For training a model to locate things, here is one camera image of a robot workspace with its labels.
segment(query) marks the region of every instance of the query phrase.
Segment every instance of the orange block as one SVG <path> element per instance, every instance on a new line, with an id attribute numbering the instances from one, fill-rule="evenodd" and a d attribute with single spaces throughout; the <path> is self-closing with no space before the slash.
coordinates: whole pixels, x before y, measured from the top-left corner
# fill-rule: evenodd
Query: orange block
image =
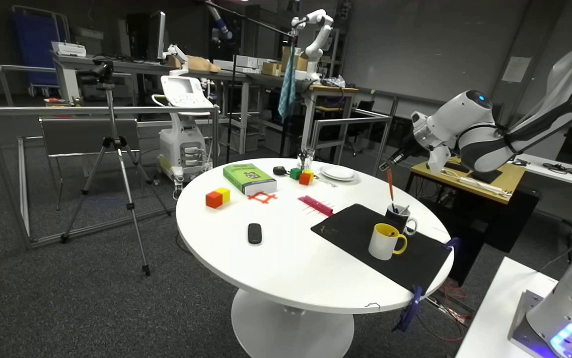
<path id="1" fill-rule="evenodd" d="M 310 174 L 310 172 L 304 172 L 304 174 L 300 176 L 300 186 L 310 186 L 310 182 L 312 182 L 312 174 Z"/>
<path id="2" fill-rule="evenodd" d="M 218 192 L 210 192 L 206 196 L 206 208 L 218 210 L 222 208 L 222 204 L 224 204 L 224 198 Z"/>

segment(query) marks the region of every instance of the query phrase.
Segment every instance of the black mat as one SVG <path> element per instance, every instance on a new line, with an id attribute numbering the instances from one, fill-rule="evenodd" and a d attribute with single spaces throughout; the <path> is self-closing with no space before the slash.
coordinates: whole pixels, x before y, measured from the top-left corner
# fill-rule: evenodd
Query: black mat
<path id="1" fill-rule="evenodd" d="M 415 291 L 415 287 L 427 291 L 449 249 L 417 233 L 409 237 L 409 247 L 403 255 L 395 255 L 391 261 L 377 261 L 367 253 L 369 237 L 377 224 L 387 224 L 387 220 L 363 206 L 351 206 L 314 226 L 312 232 L 407 291 Z"/>

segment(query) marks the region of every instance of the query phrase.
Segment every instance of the cardboard box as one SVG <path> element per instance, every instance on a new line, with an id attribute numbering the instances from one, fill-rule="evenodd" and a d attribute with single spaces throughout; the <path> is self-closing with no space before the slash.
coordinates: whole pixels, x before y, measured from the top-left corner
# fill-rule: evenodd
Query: cardboard box
<path id="1" fill-rule="evenodd" d="M 260 74 L 280 78 L 282 76 L 282 64 L 278 64 L 278 62 L 264 64 Z"/>
<path id="2" fill-rule="evenodd" d="M 288 64 L 288 53 L 290 53 L 290 49 L 282 47 L 282 68 L 286 68 L 286 64 Z M 308 60 L 304 56 L 294 56 L 294 58 L 296 58 L 296 70 L 308 72 Z"/>
<path id="3" fill-rule="evenodd" d="M 186 56 L 188 72 L 220 72 L 218 66 L 212 66 L 206 58 Z"/>

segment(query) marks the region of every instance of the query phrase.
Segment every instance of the table pedestal base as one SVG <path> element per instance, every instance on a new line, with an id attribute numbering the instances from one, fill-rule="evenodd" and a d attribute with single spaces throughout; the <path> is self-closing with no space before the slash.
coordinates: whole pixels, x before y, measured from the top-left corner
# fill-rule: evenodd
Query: table pedestal base
<path id="1" fill-rule="evenodd" d="M 244 291 L 234 295 L 230 323 L 252 358 L 339 358 L 353 339 L 351 317 L 278 307 Z"/>

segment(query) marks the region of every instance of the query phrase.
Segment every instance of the white mug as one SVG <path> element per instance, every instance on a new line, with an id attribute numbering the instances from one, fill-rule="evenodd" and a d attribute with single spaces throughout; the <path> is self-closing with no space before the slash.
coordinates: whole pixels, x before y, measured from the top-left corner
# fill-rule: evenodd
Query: white mug
<path id="1" fill-rule="evenodd" d="M 393 255 L 403 255 L 407 249 L 407 237 L 391 228 L 389 224 L 373 226 L 371 239 L 369 239 L 369 255 L 379 261 L 389 261 Z"/>

